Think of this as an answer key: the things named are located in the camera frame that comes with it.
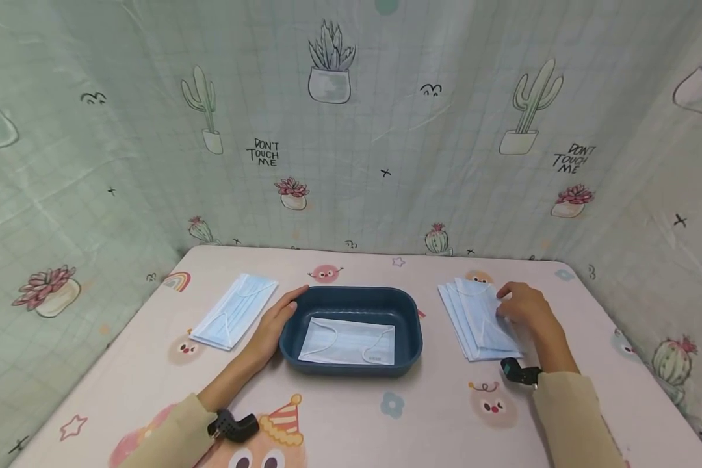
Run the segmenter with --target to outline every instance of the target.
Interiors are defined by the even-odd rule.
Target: blue plastic tray
[[[394,287],[315,286],[296,300],[296,312],[283,327],[278,345],[283,357],[304,374],[401,376],[419,359],[424,340],[416,302]],[[395,364],[320,364],[298,360],[312,317],[395,325]]]

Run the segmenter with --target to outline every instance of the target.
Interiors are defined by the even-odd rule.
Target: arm
[[[244,350],[197,396],[191,393],[176,405],[118,468],[194,467],[213,445],[207,429],[216,419],[215,412],[228,407],[276,353],[283,325],[296,310],[293,300],[306,290],[305,285],[287,292],[268,309]]]
[[[512,297],[504,299],[509,293]],[[543,294],[508,283],[497,294],[497,313],[523,323],[533,336],[543,374],[533,400],[546,432],[554,468],[625,468],[587,376],[580,375],[562,325]]]

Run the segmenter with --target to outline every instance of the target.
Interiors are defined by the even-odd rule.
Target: table
[[[275,359],[232,405],[269,430],[213,450],[204,467],[550,467],[532,390],[507,383],[498,361],[463,357],[436,286],[465,276],[543,291],[632,468],[702,468],[699,438],[565,264],[222,246],[195,247],[179,262],[12,466],[116,467],[252,335],[254,326],[231,353],[188,339],[241,272],[279,281],[271,304],[306,282],[398,287],[419,306],[424,351],[399,379],[304,376]],[[484,400],[505,410],[487,413]]]

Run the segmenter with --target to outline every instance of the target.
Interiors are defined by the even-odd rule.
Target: left hand
[[[309,289],[308,285],[297,287],[286,292],[276,304],[263,314],[257,325],[257,330],[252,335],[239,359],[245,359],[255,372],[260,371],[268,363],[278,348],[278,338],[281,336],[283,326],[291,319],[296,311],[294,300]]]

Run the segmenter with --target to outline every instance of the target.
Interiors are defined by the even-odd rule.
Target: blue surgical mask
[[[263,310],[278,282],[242,273],[190,334],[190,339],[231,351]]]
[[[323,364],[395,364],[395,326],[313,317],[300,361]]]
[[[492,286],[462,280],[439,286],[439,295],[466,359],[487,361],[522,357],[512,339],[512,331],[496,317],[499,300]]]

